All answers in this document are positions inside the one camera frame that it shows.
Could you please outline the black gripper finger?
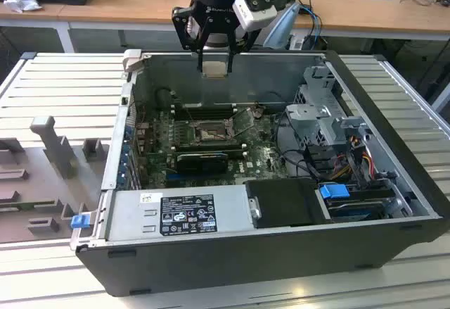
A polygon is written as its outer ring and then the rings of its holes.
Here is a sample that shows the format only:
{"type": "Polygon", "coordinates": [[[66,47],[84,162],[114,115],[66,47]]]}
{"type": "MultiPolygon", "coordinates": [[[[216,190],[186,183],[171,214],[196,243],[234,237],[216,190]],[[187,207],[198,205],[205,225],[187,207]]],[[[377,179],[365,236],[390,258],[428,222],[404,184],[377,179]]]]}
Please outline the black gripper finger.
{"type": "Polygon", "coordinates": [[[212,33],[212,17],[206,13],[206,6],[191,5],[188,8],[175,7],[172,10],[172,22],[184,50],[197,53],[197,69],[199,72],[202,72],[203,49],[208,37],[212,33]],[[190,18],[192,18],[200,28],[195,38],[188,32],[190,18]]]}
{"type": "Polygon", "coordinates": [[[232,73],[233,58],[236,54],[249,51],[261,32],[260,29],[246,32],[241,39],[236,39],[236,29],[233,27],[226,28],[226,36],[229,45],[226,70],[232,73]]]}

